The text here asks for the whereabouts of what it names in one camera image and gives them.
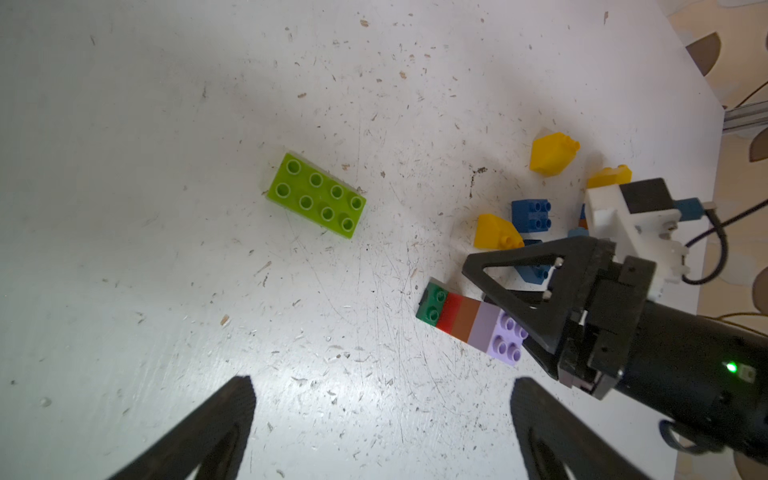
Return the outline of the lilac lego brick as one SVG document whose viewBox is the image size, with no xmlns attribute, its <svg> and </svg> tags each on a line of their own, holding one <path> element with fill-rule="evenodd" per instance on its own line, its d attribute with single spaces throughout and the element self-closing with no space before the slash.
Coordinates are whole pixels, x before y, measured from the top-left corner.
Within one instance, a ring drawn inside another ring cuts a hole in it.
<svg viewBox="0 0 768 480">
<path fill-rule="evenodd" d="M 490 357 L 515 366 L 523 356 L 528 332 L 498 306 L 481 302 L 468 344 Z"/>
</svg>

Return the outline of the lime green long lego brick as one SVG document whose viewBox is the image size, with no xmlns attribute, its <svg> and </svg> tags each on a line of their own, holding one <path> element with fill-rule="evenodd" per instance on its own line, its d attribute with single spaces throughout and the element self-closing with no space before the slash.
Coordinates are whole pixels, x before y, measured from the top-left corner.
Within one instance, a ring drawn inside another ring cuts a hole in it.
<svg viewBox="0 0 768 480">
<path fill-rule="evenodd" d="M 367 200 L 313 164 L 287 153 L 267 192 L 276 204 L 351 239 Z"/>
</svg>

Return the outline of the yellow sloped lego small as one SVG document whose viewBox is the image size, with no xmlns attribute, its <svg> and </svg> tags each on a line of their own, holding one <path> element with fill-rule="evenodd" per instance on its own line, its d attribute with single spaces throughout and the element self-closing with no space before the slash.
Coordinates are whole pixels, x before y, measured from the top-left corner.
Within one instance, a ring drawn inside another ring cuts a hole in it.
<svg viewBox="0 0 768 480">
<path fill-rule="evenodd" d="M 473 246 L 486 250 L 511 250 L 522 248 L 525 244 L 511 222 L 492 214 L 482 214 L 477 219 Z"/>
</svg>

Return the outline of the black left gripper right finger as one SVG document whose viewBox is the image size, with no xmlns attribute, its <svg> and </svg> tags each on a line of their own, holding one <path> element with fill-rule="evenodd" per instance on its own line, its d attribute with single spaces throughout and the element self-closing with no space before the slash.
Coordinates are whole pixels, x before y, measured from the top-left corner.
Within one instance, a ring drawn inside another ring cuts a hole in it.
<svg viewBox="0 0 768 480">
<path fill-rule="evenodd" d="M 532 378 L 515 381 L 510 411 L 530 479 L 647 477 Z"/>
</svg>

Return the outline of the yellow sloped lego brick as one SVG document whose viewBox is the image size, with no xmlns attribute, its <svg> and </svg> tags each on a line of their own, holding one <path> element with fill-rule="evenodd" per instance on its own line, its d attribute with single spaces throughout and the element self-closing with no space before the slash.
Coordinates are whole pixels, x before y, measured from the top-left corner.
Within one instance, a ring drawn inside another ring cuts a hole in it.
<svg viewBox="0 0 768 480">
<path fill-rule="evenodd" d="M 621 185 L 632 180 L 632 171 L 627 165 L 619 165 L 616 168 L 603 168 L 587 181 L 587 188 L 601 188 L 610 185 Z"/>
</svg>

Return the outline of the light blue lego brick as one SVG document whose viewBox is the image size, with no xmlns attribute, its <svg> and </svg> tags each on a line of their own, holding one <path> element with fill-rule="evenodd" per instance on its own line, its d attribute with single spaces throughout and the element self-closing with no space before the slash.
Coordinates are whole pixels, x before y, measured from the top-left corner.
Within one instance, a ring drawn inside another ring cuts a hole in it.
<svg viewBox="0 0 768 480">
<path fill-rule="evenodd" d="M 589 231 L 583 227 L 577 227 L 577 228 L 571 229 L 567 233 L 568 238 L 588 236 L 588 235 L 589 235 Z"/>
</svg>

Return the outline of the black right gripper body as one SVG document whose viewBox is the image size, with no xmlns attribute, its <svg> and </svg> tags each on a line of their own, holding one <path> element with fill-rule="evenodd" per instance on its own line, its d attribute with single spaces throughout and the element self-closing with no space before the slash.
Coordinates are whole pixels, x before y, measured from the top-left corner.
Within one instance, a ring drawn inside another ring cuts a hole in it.
<svg viewBox="0 0 768 480">
<path fill-rule="evenodd" d="M 665 415 L 659 430 L 674 449 L 684 437 L 692 454 L 729 448 L 766 461 L 766 335 L 647 300 L 650 273 L 634 257 L 598 271 L 558 380 Z"/>
</svg>

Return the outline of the orange lego brick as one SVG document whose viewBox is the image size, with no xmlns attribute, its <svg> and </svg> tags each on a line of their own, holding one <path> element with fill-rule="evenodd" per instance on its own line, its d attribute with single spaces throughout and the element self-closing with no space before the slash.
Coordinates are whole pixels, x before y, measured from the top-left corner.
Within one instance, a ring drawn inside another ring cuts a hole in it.
<svg viewBox="0 0 768 480">
<path fill-rule="evenodd" d="M 451 329 L 452 336 L 464 343 L 469 343 L 469 337 L 480 305 L 481 302 L 475 299 L 467 297 L 460 299 Z"/>
</svg>

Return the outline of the dark green long lego brick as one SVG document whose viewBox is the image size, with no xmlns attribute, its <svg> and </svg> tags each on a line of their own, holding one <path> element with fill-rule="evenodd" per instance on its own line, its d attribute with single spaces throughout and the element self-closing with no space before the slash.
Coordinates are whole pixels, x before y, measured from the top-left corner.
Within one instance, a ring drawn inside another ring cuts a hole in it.
<svg viewBox="0 0 768 480">
<path fill-rule="evenodd" d="M 429 282 L 419 301 L 416 318 L 436 327 L 442 314 L 448 291 L 440 284 Z"/>
</svg>

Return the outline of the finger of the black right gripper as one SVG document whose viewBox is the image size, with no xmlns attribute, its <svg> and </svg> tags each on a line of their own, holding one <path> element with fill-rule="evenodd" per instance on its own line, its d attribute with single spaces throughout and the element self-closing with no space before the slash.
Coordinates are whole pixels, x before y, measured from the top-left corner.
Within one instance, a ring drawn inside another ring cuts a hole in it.
<svg viewBox="0 0 768 480">
<path fill-rule="evenodd" d="M 571 237 L 514 250 L 467 256 L 463 275 L 486 297 L 517 320 L 529 338 L 549 354 L 557 352 L 566 322 L 576 321 L 597 273 L 611 263 L 615 246 L 594 237 Z M 544 291 L 512 291 L 486 273 L 488 268 L 547 265 Z"/>
<path fill-rule="evenodd" d="M 528 334 L 523 347 L 553 378 L 559 379 L 559 363 L 569 338 L 576 336 L 576 308 L 570 297 L 552 292 L 504 292 L 483 300 L 500 307 Z"/>
</svg>

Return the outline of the red lego brick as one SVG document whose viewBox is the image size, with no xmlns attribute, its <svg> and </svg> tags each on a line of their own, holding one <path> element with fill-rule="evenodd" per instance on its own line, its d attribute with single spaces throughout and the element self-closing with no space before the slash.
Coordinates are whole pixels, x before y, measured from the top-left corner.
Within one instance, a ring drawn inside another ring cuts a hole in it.
<svg viewBox="0 0 768 480">
<path fill-rule="evenodd" d="M 463 296 L 455 293 L 447 294 L 446 300 L 443 303 L 442 310 L 436 324 L 436 327 L 439 330 L 452 335 L 454 324 L 456 322 L 456 318 L 459 314 L 462 303 Z"/>
</svg>

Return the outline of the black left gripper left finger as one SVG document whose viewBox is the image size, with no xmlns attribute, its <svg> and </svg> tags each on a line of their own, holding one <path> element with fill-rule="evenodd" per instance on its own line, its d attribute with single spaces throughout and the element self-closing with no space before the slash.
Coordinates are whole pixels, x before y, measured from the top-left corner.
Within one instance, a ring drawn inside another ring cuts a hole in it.
<svg viewBox="0 0 768 480">
<path fill-rule="evenodd" d="M 114 479 L 235 479 L 257 397 L 251 378 L 234 376 Z"/>
</svg>

